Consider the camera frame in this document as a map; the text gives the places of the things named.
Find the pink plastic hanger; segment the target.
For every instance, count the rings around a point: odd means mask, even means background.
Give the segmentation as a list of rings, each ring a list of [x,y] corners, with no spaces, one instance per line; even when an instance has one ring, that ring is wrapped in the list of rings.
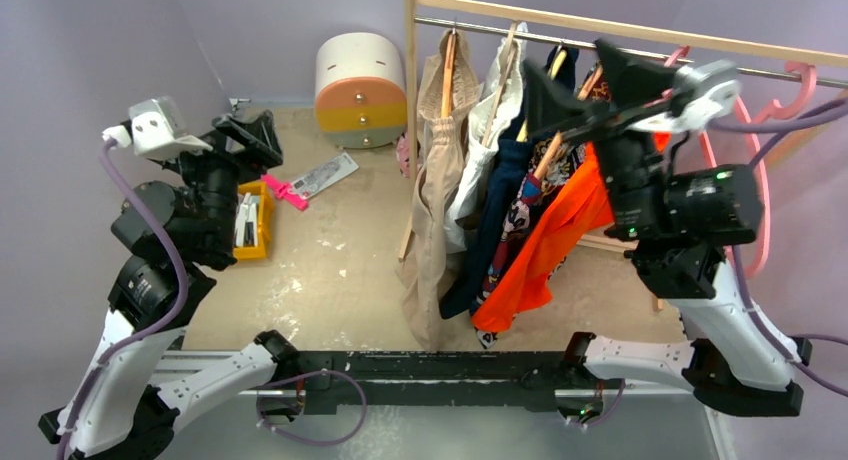
[[[679,46],[670,57],[665,60],[664,66],[671,66],[677,63],[681,58],[685,58],[690,46]],[[803,62],[786,61],[784,64],[785,73],[796,73],[800,75],[801,86],[795,99],[788,105],[783,106],[781,103],[773,99],[753,118],[748,112],[748,109],[741,98],[737,98],[734,105],[734,115],[737,120],[748,124],[762,124],[766,120],[789,120],[801,113],[802,109],[811,101],[818,80],[817,67]],[[699,135],[699,141],[704,157],[708,166],[717,166],[716,158],[707,133]],[[749,153],[756,154],[760,152],[761,142],[758,135],[753,133],[745,134],[745,141]],[[768,183],[767,167],[762,161],[754,168],[755,177],[758,184],[758,192],[760,193],[763,202],[763,219],[758,231],[758,239],[756,241],[756,253],[754,259],[751,260],[744,269],[746,278],[751,278],[758,274],[765,266],[770,249],[771,235],[771,204],[770,191]]]

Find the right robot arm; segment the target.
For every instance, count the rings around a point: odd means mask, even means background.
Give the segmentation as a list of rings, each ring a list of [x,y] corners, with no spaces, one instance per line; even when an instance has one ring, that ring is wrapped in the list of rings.
[[[688,391],[703,405],[736,417],[796,417],[804,392],[795,367],[811,344],[783,334],[740,291],[726,248],[757,238],[764,215],[752,167],[725,164],[678,173],[653,137],[688,139],[728,115],[741,85],[728,60],[665,66],[599,39],[595,50],[610,103],[580,101],[535,62],[521,65],[528,131],[590,143],[613,214],[609,237],[638,277],[696,330],[682,343],[616,341],[575,333],[561,361],[576,387],[633,379]]]

